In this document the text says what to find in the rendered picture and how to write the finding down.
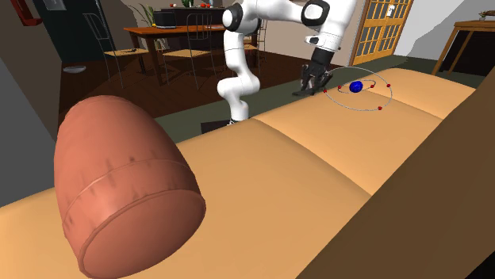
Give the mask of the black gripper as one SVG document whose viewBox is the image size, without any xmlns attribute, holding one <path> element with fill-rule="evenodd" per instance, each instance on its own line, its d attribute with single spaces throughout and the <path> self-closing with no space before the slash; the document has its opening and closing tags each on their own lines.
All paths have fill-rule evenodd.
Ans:
<svg viewBox="0 0 495 279">
<path fill-rule="evenodd" d="M 318 90 L 325 90 L 332 78 L 331 72 L 326 72 L 331 64 L 334 52 L 315 48 L 309 64 L 301 69 L 301 89 L 293 92 L 294 96 L 314 95 Z"/>
</svg>

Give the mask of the yellow glazed double door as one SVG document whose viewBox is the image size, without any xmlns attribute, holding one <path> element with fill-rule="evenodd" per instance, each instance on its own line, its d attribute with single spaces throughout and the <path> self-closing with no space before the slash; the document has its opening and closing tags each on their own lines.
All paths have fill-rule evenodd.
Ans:
<svg viewBox="0 0 495 279">
<path fill-rule="evenodd" d="M 392 55 L 414 0 L 365 0 L 349 66 Z"/>
</svg>

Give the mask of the tan sofa with brown back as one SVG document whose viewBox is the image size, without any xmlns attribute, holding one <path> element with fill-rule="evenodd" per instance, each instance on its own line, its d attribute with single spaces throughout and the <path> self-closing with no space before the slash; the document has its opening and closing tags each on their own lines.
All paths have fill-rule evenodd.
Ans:
<svg viewBox="0 0 495 279">
<path fill-rule="evenodd" d="M 205 217 L 119 279 L 467 279 L 495 252 L 495 68 L 478 88 L 379 74 L 382 111 L 320 93 L 176 143 Z M 328 93 L 374 109 L 375 79 Z M 0 208 L 0 279 L 91 279 L 55 186 Z"/>
</svg>

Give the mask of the dark robot stand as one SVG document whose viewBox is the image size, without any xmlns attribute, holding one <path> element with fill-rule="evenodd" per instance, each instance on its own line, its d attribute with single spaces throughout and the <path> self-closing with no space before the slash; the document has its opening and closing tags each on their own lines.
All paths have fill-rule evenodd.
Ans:
<svg viewBox="0 0 495 279">
<path fill-rule="evenodd" d="M 201 123 L 201 133 L 205 134 L 207 132 L 211 132 L 213 130 L 216 130 L 218 128 L 222 128 L 230 124 L 230 120 L 216 120 L 216 121 L 210 121 L 210 122 L 203 122 Z"/>
</svg>

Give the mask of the dark sideboard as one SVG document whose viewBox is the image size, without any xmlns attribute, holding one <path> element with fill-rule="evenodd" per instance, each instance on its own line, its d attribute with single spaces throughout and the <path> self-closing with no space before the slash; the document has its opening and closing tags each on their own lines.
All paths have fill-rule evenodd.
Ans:
<svg viewBox="0 0 495 279">
<path fill-rule="evenodd" d="M 196 0 L 181 0 L 181 4 L 171 3 L 169 8 L 163 8 L 153 13 L 155 25 L 162 29 L 171 29 L 186 25 L 220 25 L 224 7 L 214 6 L 208 0 L 195 3 Z"/>
</svg>

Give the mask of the brown wooden dining table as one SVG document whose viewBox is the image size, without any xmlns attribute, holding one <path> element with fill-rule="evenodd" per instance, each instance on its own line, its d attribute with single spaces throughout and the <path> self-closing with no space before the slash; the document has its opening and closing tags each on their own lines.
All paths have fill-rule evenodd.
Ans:
<svg viewBox="0 0 495 279">
<path fill-rule="evenodd" d="M 148 52 L 152 58 L 152 66 L 155 71 L 155 76 L 157 77 L 158 84 L 161 86 L 163 85 L 163 78 L 160 72 L 158 52 L 154 43 L 155 40 L 186 36 L 189 32 L 223 32 L 225 31 L 225 27 L 223 25 L 211 25 L 209 28 L 206 28 L 204 26 L 197 27 L 196 25 L 178 25 L 174 29 L 159 29 L 156 27 L 132 27 L 125 28 L 125 31 L 129 32 L 134 48 L 139 48 L 139 38 L 146 41 Z"/>
</svg>

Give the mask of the light wooden side table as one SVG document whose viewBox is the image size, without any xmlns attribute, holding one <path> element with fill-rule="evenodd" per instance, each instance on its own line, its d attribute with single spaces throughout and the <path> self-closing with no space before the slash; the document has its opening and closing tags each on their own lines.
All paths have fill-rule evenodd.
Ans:
<svg viewBox="0 0 495 279">
<path fill-rule="evenodd" d="M 476 21 L 457 21 L 454 23 L 454 28 L 451 32 L 451 35 L 447 39 L 447 42 L 436 62 L 436 65 L 434 66 L 432 70 L 432 75 L 436 75 L 439 69 L 441 68 L 443 61 L 448 53 L 448 51 L 451 49 L 451 45 L 454 42 L 456 36 L 458 35 L 459 31 L 467 31 L 468 35 L 466 39 L 463 41 L 461 48 L 459 49 L 454 61 L 452 62 L 450 68 L 448 69 L 448 74 L 450 74 L 454 69 L 459 61 L 462 53 L 464 52 L 466 46 L 468 45 L 470 38 L 474 34 L 474 32 L 495 32 L 495 20 L 476 20 Z"/>
</svg>

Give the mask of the green house plant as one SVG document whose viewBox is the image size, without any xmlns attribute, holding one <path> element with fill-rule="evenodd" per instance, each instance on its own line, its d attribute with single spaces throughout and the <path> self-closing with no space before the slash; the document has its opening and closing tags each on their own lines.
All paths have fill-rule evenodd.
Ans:
<svg viewBox="0 0 495 279">
<path fill-rule="evenodd" d="M 148 5 L 143 5 L 140 3 L 140 9 L 137 9 L 135 6 L 129 6 L 134 11 L 136 11 L 140 16 L 141 20 L 144 21 L 150 27 L 156 27 L 155 18 L 154 18 L 154 9 Z"/>
</svg>

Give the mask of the reddish bolster cushion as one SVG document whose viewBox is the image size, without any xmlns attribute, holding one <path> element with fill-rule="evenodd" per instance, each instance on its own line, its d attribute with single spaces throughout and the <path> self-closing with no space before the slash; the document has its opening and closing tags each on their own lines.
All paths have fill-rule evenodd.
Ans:
<svg viewBox="0 0 495 279">
<path fill-rule="evenodd" d="M 205 217 L 176 144 L 122 97 L 89 97 L 68 111 L 57 135 L 54 185 L 63 233 L 91 279 L 119 279 L 160 263 Z"/>
</svg>

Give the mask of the dark door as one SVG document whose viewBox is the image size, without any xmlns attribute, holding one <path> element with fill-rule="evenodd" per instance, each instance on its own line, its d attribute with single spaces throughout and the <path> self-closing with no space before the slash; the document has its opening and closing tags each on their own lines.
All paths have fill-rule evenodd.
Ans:
<svg viewBox="0 0 495 279">
<path fill-rule="evenodd" d="M 100 0 L 33 0 L 64 64 L 103 60 L 114 47 Z"/>
</svg>

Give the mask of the red wall fixture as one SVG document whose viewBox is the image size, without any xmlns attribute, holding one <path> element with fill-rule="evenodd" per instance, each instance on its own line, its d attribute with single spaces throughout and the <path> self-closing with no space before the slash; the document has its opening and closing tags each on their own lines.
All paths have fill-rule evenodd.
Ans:
<svg viewBox="0 0 495 279">
<path fill-rule="evenodd" d="M 43 23 L 43 20 L 38 17 L 34 17 L 31 13 L 26 0 L 10 0 L 13 8 L 17 12 L 17 15 L 24 26 L 37 26 Z"/>
</svg>

